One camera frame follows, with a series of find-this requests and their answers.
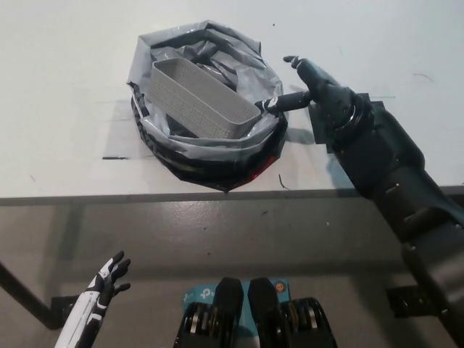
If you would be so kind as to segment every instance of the robotic arm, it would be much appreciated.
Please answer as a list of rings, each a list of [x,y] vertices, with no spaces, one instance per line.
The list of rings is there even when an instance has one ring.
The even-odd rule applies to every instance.
[[[464,347],[464,211],[425,171],[425,160],[395,118],[307,59],[290,56],[309,91],[257,103],[269,112],[307,107],[326,116],[328,139],[357,191],[371,199],[399,241],[402,257],[437,316]]]
[[[80,294],[66,320],[55,348],[91,348],[103,323],[111,299],[128,290],[129,283],[115,286],[115,281],[128,272],[130,259],[119,252],[95,275]]]

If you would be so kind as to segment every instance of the robot finger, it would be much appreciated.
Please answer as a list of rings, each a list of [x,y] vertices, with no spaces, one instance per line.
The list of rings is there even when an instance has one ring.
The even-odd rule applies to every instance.
[[[115,292],[114,292],[113,296],[116,296],[120,292],[129,290],[130,288],[131,288],[131,285],[129,283],[124,283],[124,284],[121,284],[121,285],[117,285],[115,287]]]

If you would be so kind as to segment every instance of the black robotic arm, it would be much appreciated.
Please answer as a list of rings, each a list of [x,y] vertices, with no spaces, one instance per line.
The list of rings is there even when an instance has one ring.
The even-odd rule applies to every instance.
[[[257,103],[269,112],[306,107],[326,118],[328,140],[357,191],[371,199],[402,243],[402,257],[436,315],[464,347],[464,210],[425,171],[425,160],[397,120],[307,59],[285,57],[308,92]]]

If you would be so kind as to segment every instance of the gray plastic bag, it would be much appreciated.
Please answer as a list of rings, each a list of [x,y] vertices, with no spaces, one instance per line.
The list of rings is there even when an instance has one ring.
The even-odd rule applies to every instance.
[[[152,63],[187,58],[251,103],[280,96],[282,82],[260,54],[261,45],[237,31],[211,21],[183,25],[138,37],[129,73],[129,86],[148,90]],[[148,115],[134,98],[146,132],[157,142],[192,160],[243,161],[258,153],[278,124],[263,114],[248,134],[240,139],[205,139],[176,135],[173,124],[156,105],[145,99]]]

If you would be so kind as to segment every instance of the gray floor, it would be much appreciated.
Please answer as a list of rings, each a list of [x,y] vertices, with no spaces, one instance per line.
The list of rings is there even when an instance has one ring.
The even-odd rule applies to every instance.
[[[412,284],[399,244],[362,199],[2,207],[0,260],[49,300],[77,294],[124,249],[130,292],[118,296],[95,347],[171,347],[185,290],[222,276],[281,276],[314,296],[340,348],[453,347],[435,318],[395,320],[385,288]],[[0,291],[1,347],[53,347]]]

